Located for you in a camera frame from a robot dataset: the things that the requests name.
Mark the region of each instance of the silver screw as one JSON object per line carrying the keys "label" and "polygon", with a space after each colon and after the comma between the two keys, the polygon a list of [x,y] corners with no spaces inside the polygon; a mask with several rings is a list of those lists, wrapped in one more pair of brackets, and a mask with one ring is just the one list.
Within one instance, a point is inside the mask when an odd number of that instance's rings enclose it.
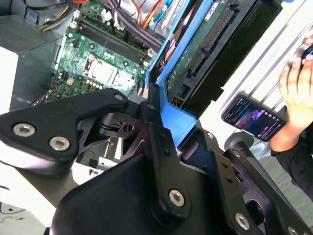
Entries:
{"label": "silver screw", "polygon": [[115,98],[117,98],[118,100],[123,100],[123,97],[121,97],[119,94],[116,94]]}
{"label": "silver screw", "polygon": [[147,106],[148,106],[150,109],[153,109],[153,110],[155,109],[152,104],[148,104]]}
{"label": "silver screw", "polygon": [[69,148],[69,141],[65,137],[56,136],[53,137],[50,142],[50,147],[57,151],[65,151]]}
{"label": "silver screw", "polygon": [[294,228],[288,227],[290,235],[298,235],[297,231]]}
{"label": "silver screw", "polygon": [[250,229],[249,222],[247,219],[240,213],[235,214],[235,219],[240,227],[242,227],[244,230],[248,231]]}
{"label": "silver screw", "polygon": [[177,207],[182,207],[185,204],[184,196],[176,189],[172,189],[169,194],[171,202]]}
{"label": "silver screw", "polygon": [[209,136],[210,139],[214,139],[214,136],[210,132],[207,132],[206,134],[207,136]]}
{"label": "silver screw", "polygon": [[30,124],[20,123],[13,127],[13,132],[17,136],[29,137],[29,136],[34,135],[36,130],[35,130],[35,127],[33,127]]}
{"label": "silver screw", "polygon": [[237,151],[234,150],[233,153],[235,154],[235,156],[236,156],[237,158],[240,157],[240,153],[238,153]]}

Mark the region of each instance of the black metal mount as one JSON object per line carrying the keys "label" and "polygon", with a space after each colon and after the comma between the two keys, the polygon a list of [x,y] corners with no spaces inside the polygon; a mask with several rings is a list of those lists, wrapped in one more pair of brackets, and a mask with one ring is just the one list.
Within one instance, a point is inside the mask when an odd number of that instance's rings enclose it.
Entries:
{"label": "black metal mount", "polygon": [[199,125],[179,161],[158,101],[156,85],[140,104],[105,89],[0,116],[11,153],[0,160],[38,177],[63,177],[82,151],[123,139],[117,166],[62,199],[54,235],[312,234],[243,154],[221,151]]}

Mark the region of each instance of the black plastic bracket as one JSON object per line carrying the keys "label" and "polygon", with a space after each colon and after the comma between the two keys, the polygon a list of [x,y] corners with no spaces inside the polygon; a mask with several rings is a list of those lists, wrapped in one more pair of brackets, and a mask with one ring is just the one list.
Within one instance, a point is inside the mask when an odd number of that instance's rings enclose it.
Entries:
{"label": "black plastic bracket", "polygon": [[[121,92],[105,89],[3,114],[0,116],[1,144],[24,153],[2,154],[0,161],[42,175],[69,172],[79,153],[78,123],[93,116],[123,112],[128,104]],[[33,126],[35,133],[28,137],[16,135],[13,128],[20,123]],[[69,148],[53,149],[49,145],[53,137],[66,138]]]}

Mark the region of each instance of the motherboard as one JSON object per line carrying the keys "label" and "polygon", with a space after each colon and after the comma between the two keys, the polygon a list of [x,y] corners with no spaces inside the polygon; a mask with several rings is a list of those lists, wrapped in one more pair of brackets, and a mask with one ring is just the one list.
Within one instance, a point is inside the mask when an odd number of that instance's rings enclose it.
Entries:
{"label": "motherboard", "polygon": [[104,88],[141,95],[148,51],[104,5],[82,4],[64,36],[51,87],[33,105]]}

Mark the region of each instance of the phone screen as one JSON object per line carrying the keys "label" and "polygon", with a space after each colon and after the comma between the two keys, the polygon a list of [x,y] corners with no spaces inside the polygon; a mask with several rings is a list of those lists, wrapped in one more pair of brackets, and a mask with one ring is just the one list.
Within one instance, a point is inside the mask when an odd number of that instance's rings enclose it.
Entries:
{"label": "phone screen", "polygon": [[286,124],[278,115],[243,96],[232,103],[222,119],[263,141],[269,141]]}

